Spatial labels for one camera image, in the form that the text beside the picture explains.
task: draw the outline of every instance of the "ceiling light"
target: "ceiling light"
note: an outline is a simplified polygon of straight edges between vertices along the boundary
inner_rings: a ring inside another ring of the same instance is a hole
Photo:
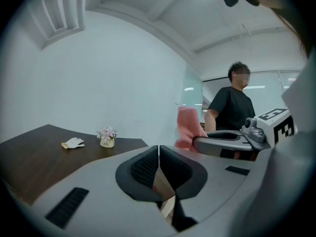
[[[244,89],[263,89],[265,86],[247,86]]]

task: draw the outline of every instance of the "pink flowers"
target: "pink flowers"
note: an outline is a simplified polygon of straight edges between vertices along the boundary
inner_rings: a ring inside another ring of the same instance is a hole
[[[103,127],[101,132],[97,131],[97,138],[105,141],[111,140],[117,136],[117,132],[112,127]]]

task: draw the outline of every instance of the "black and white pattern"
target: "black and white pattern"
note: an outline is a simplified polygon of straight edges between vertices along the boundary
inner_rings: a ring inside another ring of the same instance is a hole
[[[285,112],[286,110],[287,109],[284,109],[284,108],[276,108],[276,109],[274,109],[272,111],[269,111],[268,113],[264,113],[261,116],[258,116],[258,118],[267,121],[267,120],[272,119],[275,116]]]
[[[278,124],[274,128],[275,144],[278,141],[285,139],[290,135],[294,135],[294,122],[292,116],[289,116],[286,120]]]

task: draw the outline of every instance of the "ceiling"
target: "ceiling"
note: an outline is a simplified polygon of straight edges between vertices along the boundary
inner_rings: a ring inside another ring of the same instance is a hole
[[[198,53],[224,41],[285,29],[267,8],[239,0],[28,0],[28,31],[44,48],[85,29],[84,10],[130,22],[151,33],[195,66]]]
[[[155,35],[193,64],[197,54],[243,36],[285,30],[271,10],[239,0],[86,0],[86,9],[112,15]]]

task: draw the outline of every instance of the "black t-shirt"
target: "black t-shirt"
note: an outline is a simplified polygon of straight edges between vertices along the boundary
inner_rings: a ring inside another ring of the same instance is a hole
[[[216,130],[240,130],[247,118],[255,116],[250,98],[233,87],[221,88],[208,108],[219,113]]]

